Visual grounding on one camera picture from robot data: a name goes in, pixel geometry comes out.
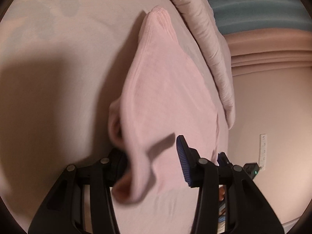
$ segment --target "pink fabric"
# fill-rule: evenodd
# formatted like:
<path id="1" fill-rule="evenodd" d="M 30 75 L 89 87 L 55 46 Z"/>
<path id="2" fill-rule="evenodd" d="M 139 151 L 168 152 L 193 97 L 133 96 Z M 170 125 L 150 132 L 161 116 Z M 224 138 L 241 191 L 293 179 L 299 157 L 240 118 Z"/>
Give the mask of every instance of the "pink fabric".
<path id="1" fill-rule="evenodd" d="M 121 97 L 110 106 L 109 136 L 126 151 L 131 168 L 113 187 L 121 203 L 186 187 L 175 139 L 185 136 L 202 157 L 216 162 L 218 115 L 204 79 L 180 47 L 168 12 L 145 17 Z"/>
<path id="2" fill-rule="evenodd" d="M 225 35 L 233 76 L 264 70 L 312 66 L 312 33 L 268 28 Z"/>

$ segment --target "screw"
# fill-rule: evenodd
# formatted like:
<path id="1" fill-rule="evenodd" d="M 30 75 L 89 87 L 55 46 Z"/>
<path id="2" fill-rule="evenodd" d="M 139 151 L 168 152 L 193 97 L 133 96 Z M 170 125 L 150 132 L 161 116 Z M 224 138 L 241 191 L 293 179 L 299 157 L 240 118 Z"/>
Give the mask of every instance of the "screw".
<path id="1" fill-rule="evenodd" d="M 234 165 L 233 169 L 237 172 L 240 172 L 242 168 L 239 165 Z"/>
<path id="2" fill-rule="evenodd" d="M 74 165 L 69 165 L 67 166 L 66 170 L 68 170 L 69 172 L 72 172 L 76 167 Z"/>
<path id="3" fill-rule="evenodd" d="M 198 159 L 198 162 L 199 162 L 200 164 L 207 164 L 207 163 L 208 163 L 208 160 L 207 160 L 207 159 L 204 159 L 204 158 L 200 158 L 200 159 Z"/>
<path id="4" fill-rule="evenodd" d="M 101 162 L 101 164 L 107 164 L 107 163 L 109 163 L 109 161 L 110 161 L 109 158 L 102 158 L 100 162 Z"/>

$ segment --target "black mount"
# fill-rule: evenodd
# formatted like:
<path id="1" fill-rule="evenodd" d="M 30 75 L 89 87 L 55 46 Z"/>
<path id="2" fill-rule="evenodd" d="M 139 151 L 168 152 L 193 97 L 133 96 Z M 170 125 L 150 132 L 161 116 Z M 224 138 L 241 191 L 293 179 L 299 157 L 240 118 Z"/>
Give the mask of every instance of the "black mount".
<path id="1" fill-rule="evenodd" d="M 89 234 L 84 231 L 83 185 L 90 185 L 93 234 L 119 234 L 110 187 L 126 167 L 127 157 L 117 149 L 91 166 L 68 166 L 39 207 L 28 234 Z"/>
<path id="2" fill-rule="evenodd" d="M 231 164 L 222 152 L 218 157 L 219 166 L 216 166 L 201 158 L 195 149 L 189 148 L 184 136 L 179 135 L 177 140 L 185 152 L 191 152 L 186 155 L 192 156 L 191 160 L 195 160 L 197 164 L 192 167 L 199 196 L 191 234 L 217 233 L 219 185 L 226 185 L 224 234 L 284 234 L 283 226 L 273 209 L 252 181 L 252 172 L 259 171 L 256 163 L 246 164 L 242 168 Z"/>

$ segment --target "towel fold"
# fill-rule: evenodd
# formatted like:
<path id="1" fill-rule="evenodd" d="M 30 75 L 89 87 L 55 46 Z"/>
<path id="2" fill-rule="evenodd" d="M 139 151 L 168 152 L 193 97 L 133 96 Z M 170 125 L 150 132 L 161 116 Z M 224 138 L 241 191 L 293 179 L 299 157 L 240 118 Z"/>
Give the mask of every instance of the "towel fold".
<path id="1" fill-rule="evenodd" d="M 143 21 L 121 97 L 110 105 L 109 136 L 124 150 L 129 171 L 115 184 L 120 203 L 150 189 L 186 187 L 175 139 L 216 163 L 218 115 L 201 73 L 179 46 L 168 12 L 155 7 Z"/>

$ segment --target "wall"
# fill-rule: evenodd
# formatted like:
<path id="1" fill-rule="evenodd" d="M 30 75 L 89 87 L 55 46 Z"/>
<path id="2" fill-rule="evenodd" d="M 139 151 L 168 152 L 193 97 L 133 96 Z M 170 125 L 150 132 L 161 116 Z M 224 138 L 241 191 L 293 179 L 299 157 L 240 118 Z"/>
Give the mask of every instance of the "wall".
<path id="1" fill-rule="evenodd" d="M 312 68 L 235 76 L 237 119 L 229 159 L 258 162 L 267 134 L 266 169 L 254 179 L 282 223 L 299 217 L 312 197 Z"/>

